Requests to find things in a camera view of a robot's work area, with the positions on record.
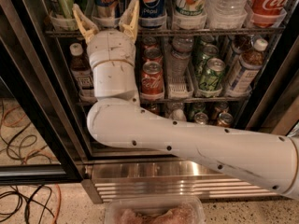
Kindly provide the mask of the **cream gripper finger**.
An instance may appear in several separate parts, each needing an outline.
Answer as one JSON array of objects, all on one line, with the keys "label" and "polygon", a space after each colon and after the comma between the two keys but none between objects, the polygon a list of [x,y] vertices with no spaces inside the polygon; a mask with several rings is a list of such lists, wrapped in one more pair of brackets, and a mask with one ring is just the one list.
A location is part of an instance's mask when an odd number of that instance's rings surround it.
[{"label": "cream gripper finger", "polygon": [[120,31],[133,42],[136,42],[137,39],[139,9],[139,0],[131,0],[119,22]]},{"label": "cream gripper finger", "polygon": [[72,10],[79,31],[83,35],[85,42],[89,44],[98,34],[98,27],[84,15],[78,4],[74,4]]}]

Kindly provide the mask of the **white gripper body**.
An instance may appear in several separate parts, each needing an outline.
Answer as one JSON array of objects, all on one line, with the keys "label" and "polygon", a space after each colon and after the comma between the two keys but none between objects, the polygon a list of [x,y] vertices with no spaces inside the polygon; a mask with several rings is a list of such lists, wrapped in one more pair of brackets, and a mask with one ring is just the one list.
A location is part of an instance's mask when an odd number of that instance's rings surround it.
[{"label": "white gripper body", "polygon": [[135,43],[118,30],[105,30],[95,35],[87,45],[91,67],[107,62],[135,65]]}]

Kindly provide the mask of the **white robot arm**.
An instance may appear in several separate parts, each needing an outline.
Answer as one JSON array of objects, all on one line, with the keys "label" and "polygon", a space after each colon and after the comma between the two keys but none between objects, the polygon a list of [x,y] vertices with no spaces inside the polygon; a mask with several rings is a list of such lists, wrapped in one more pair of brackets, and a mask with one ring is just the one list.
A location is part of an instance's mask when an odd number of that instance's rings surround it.
[{"label": "white robot arm", "polygon": [[173,121],[141,108],[135,83],[139,0],[131,0],[119,29],[99,30],[78,6],[73,14],[93,70],[97,101],[87,127],[96,141],[160,150],[299,200],[299,139]]}]

